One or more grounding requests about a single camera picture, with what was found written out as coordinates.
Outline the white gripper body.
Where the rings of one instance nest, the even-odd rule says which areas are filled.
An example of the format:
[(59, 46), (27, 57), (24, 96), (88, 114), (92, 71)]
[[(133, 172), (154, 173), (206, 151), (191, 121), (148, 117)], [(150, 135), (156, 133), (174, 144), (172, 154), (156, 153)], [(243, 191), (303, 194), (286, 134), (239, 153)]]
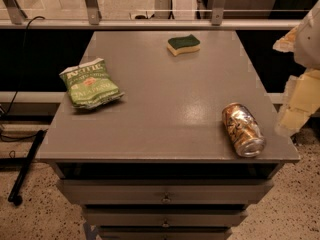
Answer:
[(320, 69), (320, 0), (298, 26), (294, 60), (306, 68)]

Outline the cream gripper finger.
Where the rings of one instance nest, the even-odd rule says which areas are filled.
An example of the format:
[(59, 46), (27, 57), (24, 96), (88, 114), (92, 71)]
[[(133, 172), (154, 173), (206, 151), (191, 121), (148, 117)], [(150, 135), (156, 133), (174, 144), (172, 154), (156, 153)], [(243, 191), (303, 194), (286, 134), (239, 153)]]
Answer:
[(309, 68), (299, 77), (290, 76), (275, 124), (276, 133), (291, 137), (319, 109), (320, 70)]
[(286, 35), (278, 39), (273, 44), (273, 49), (278, 52), (294, 52), (295, 51), (295, 41), (297, 36), (298, 27), (292, 28)]

